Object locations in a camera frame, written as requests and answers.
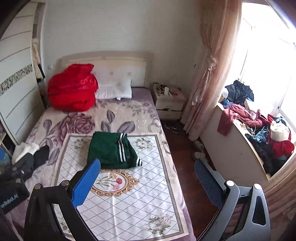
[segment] white hat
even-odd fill
[[[270,138],[274,141],[285,141],[289,139],[290,130],[281,121],[276,123],[274,120],[270,124]]]

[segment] white pillow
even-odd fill
[[[119,80],[112,83],[99,83],[96,99],[131,99],[131,80]]]

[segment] floral bedspread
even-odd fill
[[[26,181],[28,191],[31,193],[37,183],[41,183],[44,187],[51,185],[54,166],[67,133],[92,134],[95,131],[139,135],[158,133],[163,140],[160,145],[170,155],[150,91],[146,88],[132,88],[132,99],[97,100],[96,105],[86,112],[63,112],[50,107],[43,113],[26,140],[40,146],[48,145],[50,148],[49,160],[37,168],[32,177]],[[9,220],[13,220],[21,227],[25,223],[29,198],[7,214]],[[181,239],[193,240],[195,238],[191,221],[183,198],[181,205],[189,232],[189,235]]]

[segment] curtain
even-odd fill
[[[193,90],[181,117],[192,141],[204,129],[224,87],[240,26],[242,0],[199,0],[199,9],[207,66],[196,71]]]

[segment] drawer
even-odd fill
[[[173,102],[173,101],[165,101],[165,100],[158,99],[156,101],[155,108],[157,110],[169,109],[169,110],[181,111],[183,104],[184,104],[183,102]]]
[[[178,120],[181,117],[182,111],[157,110],[160,120]]]

